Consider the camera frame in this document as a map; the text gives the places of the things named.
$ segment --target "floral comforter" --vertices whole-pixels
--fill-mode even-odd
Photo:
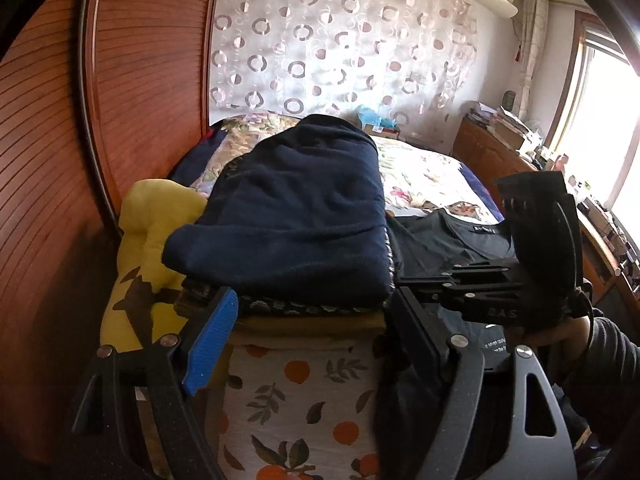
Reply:
[[[380,177],[389,210],[402,215],[444,208],[465,220],[497,223],[460,173],[460,163],[455,158],[414,148],[401,140],[372,138],[378,147]]]
[[[295,126],[299,119],[273,113],[255,113],[223,121],[227,132],[209,159],[204,173],[191,187],[209,196],[226,164],[250,152],[263,139]],[[421,150],[401,140],[372,137],[378,147],[380,177],[385,203],[391,214],[421,215],[444,208],[465,220],[497,223],[489,209],[471,189],[460,163],[447,155]]]

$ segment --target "folded navy blanket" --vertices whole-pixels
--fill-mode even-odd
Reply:
[[[239,294],[343,308],[391,291],[385,202],[373,141],[311,115],[231,161],[195,224],[162,262]]]

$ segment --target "bolt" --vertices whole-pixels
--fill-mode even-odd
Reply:
[[[450,341],[453,346],[457,346],[458,348],[464,348],[469,344],[469,339],[462,334],[452,335]]]
[[[533,355],[533,350],[525,345],[516,346],[516,352],[525,359],[529,359]]]
[[[109,357],[113,352],[113,346],[111,345],[102,345],[98,348],[98,351],[95,353],[99,358],[104,359],[105,357]]]
[[[171,347],[178,344],[178,336],[175,334],[165,334],[160,338],[162,346]]]

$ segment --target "white wall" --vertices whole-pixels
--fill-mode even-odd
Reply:
[[[510,19],[499,18],[480,4],[473,5],[478,20],[478,57],[471,76],[456,92],[444,145],[439,151],[447,153],[453,145],[462,117],[469,110],[469,101],[480,101],[498,107],[502,94],[509,88],[511,72],[518,64],[518,38]]]
[[[527,117],[527,121],[539,121],[545,134],[554,120],[569,68],[576,10],[584,11],[565,4],[549,4],[545,49],[531,86]]]

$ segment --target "sheer curtain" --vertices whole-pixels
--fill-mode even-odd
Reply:
[[[247,110],[395,118],[437,146],[476,58],[464,0],[217,0],[210,121]]]
[[[522,11],[522,46],[520,47],[520,88],[513,112],[527,119],[531,83],[542,59],[545,46],[548,0],[524,0]]]

